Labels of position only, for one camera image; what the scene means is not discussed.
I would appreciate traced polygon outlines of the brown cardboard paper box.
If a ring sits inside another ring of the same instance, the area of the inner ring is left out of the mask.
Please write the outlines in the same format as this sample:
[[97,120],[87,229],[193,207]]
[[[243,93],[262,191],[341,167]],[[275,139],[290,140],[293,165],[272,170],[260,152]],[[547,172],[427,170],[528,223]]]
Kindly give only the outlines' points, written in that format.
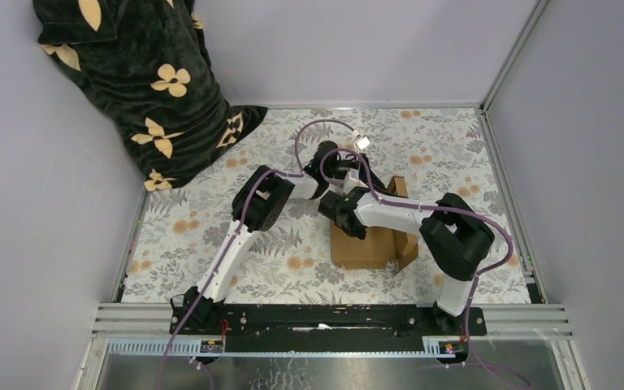
[[399,196],[389,193],[384,197],[366,184],[369,193],[357,204],[355,214],[366,225],[366,238],[346,236],[330,221],[331,262],[337,267],[349,270],[384,269],[390,262],[397,262],[401,269],[418,255],[418,224],[411,211],[401,211],[394,205],[381,201],[404,201],[405,180],[393,178]]

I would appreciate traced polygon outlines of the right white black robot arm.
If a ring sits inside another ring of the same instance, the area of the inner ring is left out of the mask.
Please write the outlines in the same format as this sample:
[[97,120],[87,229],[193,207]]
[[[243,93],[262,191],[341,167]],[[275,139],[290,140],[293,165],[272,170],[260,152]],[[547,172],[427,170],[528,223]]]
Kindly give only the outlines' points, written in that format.
[[349,193],[325,193],[318,204],[321,215],[346,235],[363,239],[372,227],[419,236],[444,274],[435,327],[452,335],[466,323],[468,305],[479,264],[488,256],[499,226],[476,214],[458,195],[446,193],[438,201],[411,200],[356,187]]

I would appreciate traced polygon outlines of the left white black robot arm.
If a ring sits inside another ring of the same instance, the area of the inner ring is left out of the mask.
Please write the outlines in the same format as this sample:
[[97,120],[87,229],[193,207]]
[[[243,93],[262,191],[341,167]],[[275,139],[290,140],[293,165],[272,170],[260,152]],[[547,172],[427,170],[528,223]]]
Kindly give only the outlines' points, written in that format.
[[298,172],[261,165],[232,201],[232,221],[218,252],[197,285],[183,295],[188,323],[201,334],[219,325],[217,308],[224,303],[230,281],[252,244],[276,223],[292,199],[317,200],[332,195],[329,185],[348,183],[372,187],[366,154],[340,148],[332,141],[319,145],[314,157]]

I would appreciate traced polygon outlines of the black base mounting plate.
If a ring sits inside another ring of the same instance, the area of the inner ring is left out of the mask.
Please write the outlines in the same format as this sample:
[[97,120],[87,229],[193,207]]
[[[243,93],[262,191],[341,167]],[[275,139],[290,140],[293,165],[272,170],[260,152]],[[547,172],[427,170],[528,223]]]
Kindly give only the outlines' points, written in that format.
[[488,333],[480,308],[453,317],[437,305],[223,303],[196,317],[178,296],[171,309],[172,332],[216,336],[228,353],[424,353],[428,339],[462,344]]

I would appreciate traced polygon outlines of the floral patterned table mat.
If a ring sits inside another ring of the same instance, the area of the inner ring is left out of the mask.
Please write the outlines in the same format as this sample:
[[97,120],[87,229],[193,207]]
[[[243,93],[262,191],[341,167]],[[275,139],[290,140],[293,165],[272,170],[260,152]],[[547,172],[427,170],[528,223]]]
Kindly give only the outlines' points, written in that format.
[[[508,227],[477,113],[472,108],[271,110],[262,125],[190,184],[149,195],[129,261],[124,303],[165,303],[207,270],[227,234],[231,202],[262,164],[295,171],[322,141],[370,138],[368,156],[382,180],[403,176],[412,198],[461,196],[475,212]],[[260,304],[427,303],[446,278],[425,245],[401,271],[354,270],[332,263],[330,223],[314,201],[287,204],[251,247],[227,299]]]

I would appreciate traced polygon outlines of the black floral plush blanket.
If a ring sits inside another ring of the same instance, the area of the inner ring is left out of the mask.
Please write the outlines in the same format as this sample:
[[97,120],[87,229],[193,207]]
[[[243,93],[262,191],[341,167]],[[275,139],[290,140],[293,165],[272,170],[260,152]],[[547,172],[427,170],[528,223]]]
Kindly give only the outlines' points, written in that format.
[[211,68],[191,1],[49,1],[38,43],[115,124],[145,189],[188,184],[267,115],[233,106]]

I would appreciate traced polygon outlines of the aluminium frame rail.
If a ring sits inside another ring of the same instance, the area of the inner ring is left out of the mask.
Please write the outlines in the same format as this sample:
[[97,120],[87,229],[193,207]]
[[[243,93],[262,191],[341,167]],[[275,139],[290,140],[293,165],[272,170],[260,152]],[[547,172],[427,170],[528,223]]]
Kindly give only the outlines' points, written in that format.
[[464,360],[478,342],[540,340],[563,386],[588,388],[564,308],[479,305],[452,317],[431,305],[246,305],[204,320],[168,304],[102,303],[76,387],[97,389],[111,353],[199,358],[436,358]]

